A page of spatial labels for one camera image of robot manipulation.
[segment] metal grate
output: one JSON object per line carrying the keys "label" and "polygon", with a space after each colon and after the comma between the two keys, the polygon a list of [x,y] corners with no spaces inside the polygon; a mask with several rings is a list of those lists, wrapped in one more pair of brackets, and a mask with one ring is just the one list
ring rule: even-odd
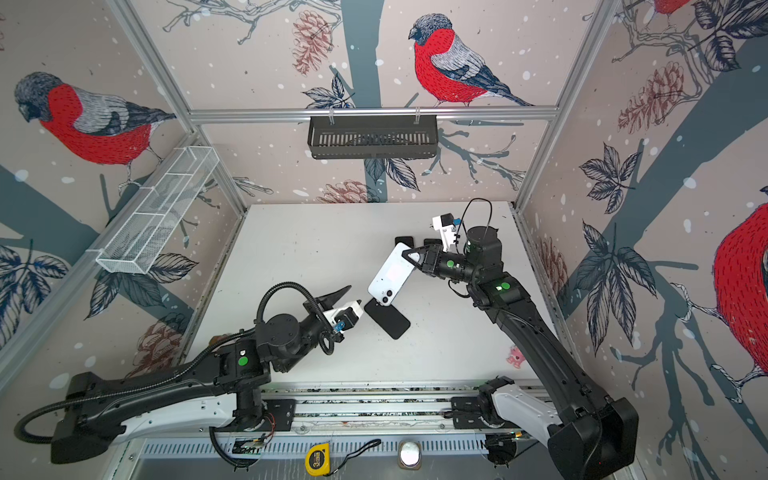
{"label": "metal grate", "polygon": [[312,117],[307,143],[317,159],[432,158],[437,155],[437,117]]}
{"label": "metal grate", "polygon": [[147,273],[210,173],[219,164],[212,147],[185,147],[168,172],[107,243],[96,261],[109,272]]}

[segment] hanging shelf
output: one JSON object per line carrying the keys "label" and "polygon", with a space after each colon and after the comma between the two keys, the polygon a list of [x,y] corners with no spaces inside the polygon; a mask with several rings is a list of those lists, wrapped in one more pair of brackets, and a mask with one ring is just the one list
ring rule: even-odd
{"label": "hanging shelf", "polygon": [[185,147],[96,262],[108,272],[147,273],[219,164],[212,147]]}

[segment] black smartphone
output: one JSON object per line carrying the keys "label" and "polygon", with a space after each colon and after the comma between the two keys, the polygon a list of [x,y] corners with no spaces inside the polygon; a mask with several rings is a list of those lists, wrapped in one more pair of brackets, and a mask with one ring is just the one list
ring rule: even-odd
{"label": "black smartphone", "polygon": [[393,339],[397,340],[411,328],[411,323],[393,305],[381,306],[372,298],[363,309]]}

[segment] bird beak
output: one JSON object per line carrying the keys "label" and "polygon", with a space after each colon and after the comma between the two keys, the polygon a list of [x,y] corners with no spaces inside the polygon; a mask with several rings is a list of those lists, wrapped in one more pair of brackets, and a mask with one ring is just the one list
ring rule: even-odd
{"label": "bird beak", "polygon": [[31,115],[29,114],[29,106],[25,104],[20,104],[18,106],[18,111],[22,113],[22,117],[24,117],[27,123],[29,123],[29,121],[31,120]]}

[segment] bird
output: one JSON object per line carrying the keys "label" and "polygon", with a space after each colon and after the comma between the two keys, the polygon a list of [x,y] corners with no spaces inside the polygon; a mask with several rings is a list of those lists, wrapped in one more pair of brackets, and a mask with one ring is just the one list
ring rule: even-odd
{"label": "bird", "polygon": [[[760,191],[768,194],[768,187]],[[713,275],[717,294],[715,308],[696,305],[690,301],[685,286],[672,285],[682,290],[688,305],[688,313],[681,320],[687,322],[692,309],[720,319],[752,357],[754,367],[739,380],[720,365],[710,366],[733,385],[736,395],[729,400],[742,403],[744,385],[768,376],[768,203],[756,208],[725,236],[715,253]]]}
{"label": "bird", "polygon": [[443,14],[423,15],[413,24],[416,77],[424,89],[437,98],[469,106],[476,98],[503,97],[518,105],[531,106],[514,96],[485,64],[480,54],[464,45]]}
{"label": "bird", "polygon": [[129,184],[139,185],[131,179],[131,162],[144,150],[154,154],[150,137],[158,125],[176,118],[117,95],[65,84],[43,71],[21,79],[14,93],[22,117],[27,122],[38,119],[73,154],[95,164],[125,165],[128,179],[118,186],[118,193]]}

